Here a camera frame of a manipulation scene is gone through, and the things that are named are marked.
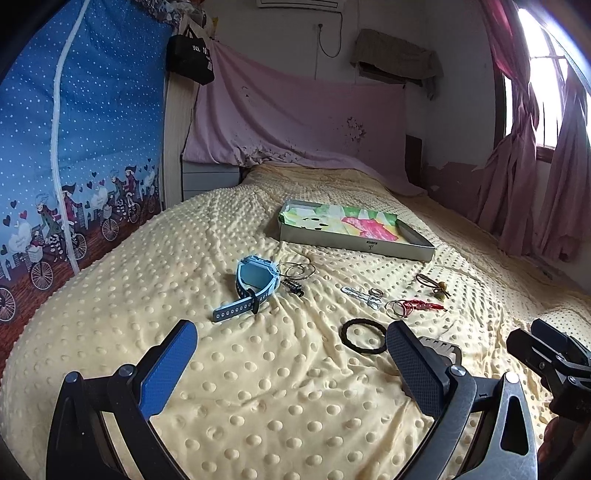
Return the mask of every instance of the drawer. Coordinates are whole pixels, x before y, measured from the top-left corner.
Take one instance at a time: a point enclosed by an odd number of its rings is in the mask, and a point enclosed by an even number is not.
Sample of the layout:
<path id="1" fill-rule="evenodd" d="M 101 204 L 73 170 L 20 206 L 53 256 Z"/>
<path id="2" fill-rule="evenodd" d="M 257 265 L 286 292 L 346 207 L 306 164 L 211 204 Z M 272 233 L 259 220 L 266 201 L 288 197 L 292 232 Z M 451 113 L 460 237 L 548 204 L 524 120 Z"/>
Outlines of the drawer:
<path id="1" fill-rule="evenodd" d="M 235 173 L 240 172 L 236 165 L 227 165 L 225 163 L 191 163 L 183 162 L 183 173 Z"/>
<path id="2" fill-rule="evenodd" d="M 197 195 L 201 195 L 202 193 L 207 193 L 208 190 L 185 190 L 183 192 L 183 201 L 185 200 L 189 200 L 192 199 L 193 197 L 196 197 Z"/>
<path id="3" fill-rule="evenodd" d="M 215 190 L 235 187 L 240 183 L 240 172 L 183 173 L 183 190 Z"/>

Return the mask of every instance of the black tote bag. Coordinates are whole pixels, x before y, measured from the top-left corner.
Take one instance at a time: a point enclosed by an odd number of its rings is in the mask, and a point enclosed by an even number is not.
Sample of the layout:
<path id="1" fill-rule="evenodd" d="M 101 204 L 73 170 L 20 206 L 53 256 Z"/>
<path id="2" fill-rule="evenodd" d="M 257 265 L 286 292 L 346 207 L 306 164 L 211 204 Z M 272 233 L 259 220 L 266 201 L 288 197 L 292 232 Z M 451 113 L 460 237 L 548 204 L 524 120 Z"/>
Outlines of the black tote bag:
<path id="1" fill-rule="evenodd" d="M 184 34 L 170 37 L 166 46 L 166 69 L 201 85 L 214 79 L 209 49 L 189 26 Z"/>

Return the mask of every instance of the pink sheet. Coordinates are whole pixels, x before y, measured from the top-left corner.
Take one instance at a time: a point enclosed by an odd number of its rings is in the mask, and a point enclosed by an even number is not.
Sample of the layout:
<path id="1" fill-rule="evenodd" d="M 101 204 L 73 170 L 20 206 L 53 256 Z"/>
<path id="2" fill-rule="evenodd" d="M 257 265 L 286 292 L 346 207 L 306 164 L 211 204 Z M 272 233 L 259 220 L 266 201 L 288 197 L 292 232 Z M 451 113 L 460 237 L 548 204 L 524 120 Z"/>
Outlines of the pink sheet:
<path id="1" fill-rule="evenodd" d="M 404 170 L 400 85 L 348 85 L 286 75 L 214 42 L 216 79 L 197 96 L 183 159 L 354 168 L 416 195 Z"/>

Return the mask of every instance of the yellow minky dot blanket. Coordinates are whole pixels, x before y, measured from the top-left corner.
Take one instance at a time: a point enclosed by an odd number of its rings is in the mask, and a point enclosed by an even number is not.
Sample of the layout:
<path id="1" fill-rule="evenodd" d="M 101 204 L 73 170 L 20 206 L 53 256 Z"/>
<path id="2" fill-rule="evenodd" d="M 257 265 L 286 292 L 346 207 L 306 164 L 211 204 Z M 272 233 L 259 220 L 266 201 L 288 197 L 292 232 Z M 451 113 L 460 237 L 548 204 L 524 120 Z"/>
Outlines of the yellow minky dot blanket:
<path id="1" fill-rule="evenodd" d="M 436 246 L 435 256 L 423 264 L 279 242 L 277 214 L 287 199 L 395 213 Z M 486 234 L 431 200 L 403 201 L 410 208 L 353 170 L 261 166 L 236 188 L 200 195 L 148 222 L 51 297 L 12 350 L 0 387 L 0 432 L 26 473 L 44 478 L 66 373 L 111 375 L 189 319 L 197 350 L 152 418 L 189 478 L 391 480 L 433 419 L 403 393 L 387 352 L 364 356 L 342 345 L 345 321 L 366 317 L 386 326 L 391 319 L 340 288 L 434 301 L 417 273 L 445 281 L 452 297 L 447 312 L 414 312 L 409 327 L 459 345 L 473 375 L 517 372 L 541 442 L 551 419 L 548 392 L 511 358 L 505 339 L 541 316 L 589 344 L 589 298 L 506 257 Z M 317 272 L 302 282 L 302 298 L 280 287 L 256 315 L 212 323 L 214 308 L 236 300 L 236 265 L 248 254 L 312 262 Z M 352 328 L 350 338 L 366 348 L 382 342 L 364 327 Z M 477 420 L 469 420 L 443 478 L 462 463 Z M 128 475 L 141 478 L 107 421 Z"/>

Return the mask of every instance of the red tassel keychain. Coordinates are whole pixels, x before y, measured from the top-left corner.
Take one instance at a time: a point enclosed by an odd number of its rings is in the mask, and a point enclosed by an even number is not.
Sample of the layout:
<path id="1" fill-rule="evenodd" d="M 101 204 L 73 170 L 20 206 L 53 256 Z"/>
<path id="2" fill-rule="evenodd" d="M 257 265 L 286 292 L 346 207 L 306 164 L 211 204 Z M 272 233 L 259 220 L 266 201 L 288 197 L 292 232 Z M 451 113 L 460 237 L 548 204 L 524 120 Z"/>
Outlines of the red tassel keychain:
<path id="1" fill-rule="evenodd" d="M 386 314 L 392 319 L 394 319 L 394 317 L 392 317 L 388 313 L 388 306 L 390 304 L 392 304 L 391 309 L 398 318 L 408 317 L 413 312 L 413 310 L 443 310 L 444 312 L 447 311 L 447 309 L 443 305 L 439 305 L 437 303 L 428 303 L 422 300 L 390 300 L 385 305 L 385 308 Z"/>

